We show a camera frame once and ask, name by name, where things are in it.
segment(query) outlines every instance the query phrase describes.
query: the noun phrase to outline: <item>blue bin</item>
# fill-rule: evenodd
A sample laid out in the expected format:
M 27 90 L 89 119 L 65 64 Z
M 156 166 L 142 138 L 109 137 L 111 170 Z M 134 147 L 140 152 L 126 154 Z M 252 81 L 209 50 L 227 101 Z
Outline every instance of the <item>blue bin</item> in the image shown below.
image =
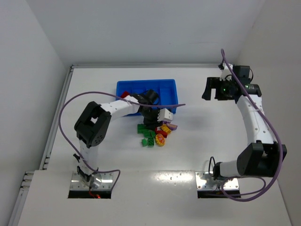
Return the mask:
M 177 88 L 174 79 L 118 81 L 116 95 L 121 96 L 124 91 L 140 94 L 149 89 L 158 93 L 160 97 L 158 105 L 178 104 Z M 172 108 L 171 111 L 175 114 L 176 108 Z

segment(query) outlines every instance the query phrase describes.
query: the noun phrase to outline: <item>wall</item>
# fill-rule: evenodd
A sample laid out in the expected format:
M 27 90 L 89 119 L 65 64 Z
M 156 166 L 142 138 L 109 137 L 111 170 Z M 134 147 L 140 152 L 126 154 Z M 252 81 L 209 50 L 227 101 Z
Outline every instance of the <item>wall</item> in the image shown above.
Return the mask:
M 296 226 L 301 225 L 300 11 L 299 0 L 266 0 L 238 59 L 253 69 L 266 115 L 288 149 L 279 183 Z
M 0 2 L 0 226 L 36 170 L 66 74 L 25 0 Z
M 264 0 L 27 0 L 65 65 L 237 58 Z

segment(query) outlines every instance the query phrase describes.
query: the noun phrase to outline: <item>white table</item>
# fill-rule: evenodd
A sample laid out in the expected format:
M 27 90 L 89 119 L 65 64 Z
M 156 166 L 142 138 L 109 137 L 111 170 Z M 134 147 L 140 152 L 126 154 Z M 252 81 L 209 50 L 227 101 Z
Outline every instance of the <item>white table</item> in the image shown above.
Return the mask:
M 116 93 L 120 80 L 175 79 L 179 103 L 164 147 L 143 148 L 136 126 L 142 116 L 113 121 L 99 148 L 99 169 L 120 169 L 111 199 L 67 199 L 74 151 L 57 132 L 47 170 L 35 171 L 19 226 L 288 226 L 290 220 L 279 186 L 247 203 L 228 199 L 198 199 L 194 171 L 207 170 L 210 156 L 230 161 L 246 147 L 246 131 L 234 101 L 201 98 L 210 67 L 75 68 L 67 98 L 85 91 Z M 62 126 L 78 145 L 73 126 L 88 102 L 113 100 L 86 95 L 66 107 Z M 240 180 L 241 192 L 261 187 L 255 179 Z

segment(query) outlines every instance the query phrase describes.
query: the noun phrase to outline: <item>red block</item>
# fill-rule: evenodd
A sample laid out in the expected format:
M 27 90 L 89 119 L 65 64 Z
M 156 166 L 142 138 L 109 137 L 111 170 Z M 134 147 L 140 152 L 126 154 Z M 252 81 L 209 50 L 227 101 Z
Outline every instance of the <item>red block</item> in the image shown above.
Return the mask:
M 127 91 L 124 91 L 123 94 L 122 94 L 120 97 L 121 97 L 121 98 L 125 98 L 125 97 L 127 97 L 128 95 L 130 95 L 130 93 L 127 92 Z
M 156 134 L 162 134 L 162 136 L 163 136 L 164 138 L 167 137 L 167 133 L 164 132 L 163 130 L 157 130 L 157 131 L 155 131 L 155 132 L 156 132 Z

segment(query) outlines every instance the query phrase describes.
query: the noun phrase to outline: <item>pile of toys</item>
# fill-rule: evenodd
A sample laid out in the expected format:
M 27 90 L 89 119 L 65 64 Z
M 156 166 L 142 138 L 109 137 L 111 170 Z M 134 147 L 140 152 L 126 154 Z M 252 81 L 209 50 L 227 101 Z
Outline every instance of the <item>pile of toys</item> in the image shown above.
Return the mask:
M 153 147 L 155 145 L 154 140 L 158 146 L 163 147 L 167 136 L 177 128 L 177 125 L 173 125 L 167 121 L 163 122 L 162 126 L 155 128 L 155 131 L 147 129 L 143 124 L 138 124 L 137 133 L 144 135 L 144 139 L 141 141 L 143 147 Z

